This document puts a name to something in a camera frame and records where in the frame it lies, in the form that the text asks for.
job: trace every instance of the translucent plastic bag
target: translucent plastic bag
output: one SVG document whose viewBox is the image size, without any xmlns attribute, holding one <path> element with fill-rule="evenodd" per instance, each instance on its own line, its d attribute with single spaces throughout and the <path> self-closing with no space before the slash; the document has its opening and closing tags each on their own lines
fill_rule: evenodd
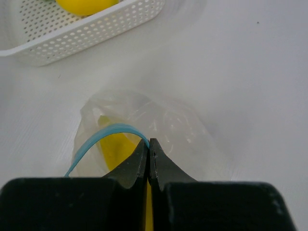
<svg viewBox="0 0 308 231">
<path fill-rule="evenodd" d="M 196 180 L 229 180 L 226 156 L 218 151 L 210 134 L 193 110 L 160 94 L 131 90 L 104 90 L 81 109 L 81 122 L 73 153 L 104 125 L 102 116 L 112 123 L 136 127 L 148 139 L 157 138 L 164 152 Z M 133 137 L 128 139 L 138 143 Z M 101 177 L 109 172 L 98 145 L 93 146 L 71 176 Z"/>
</svg>

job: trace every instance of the tabletop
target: tabletop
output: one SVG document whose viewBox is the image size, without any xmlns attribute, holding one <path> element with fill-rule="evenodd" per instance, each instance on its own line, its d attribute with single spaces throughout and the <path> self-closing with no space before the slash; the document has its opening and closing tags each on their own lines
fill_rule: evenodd
<svg viewBox="0 0 308 231">
<path fill-rule="evenodd" d="M 80 109 L 102 88 L 192 107 L 231 180 L 273 184 L 308 230 L 308 2 L 167 0 L 152 21 L 44 67 L 0 58 L 0 185 L 62 176 Z"/>
</svg>

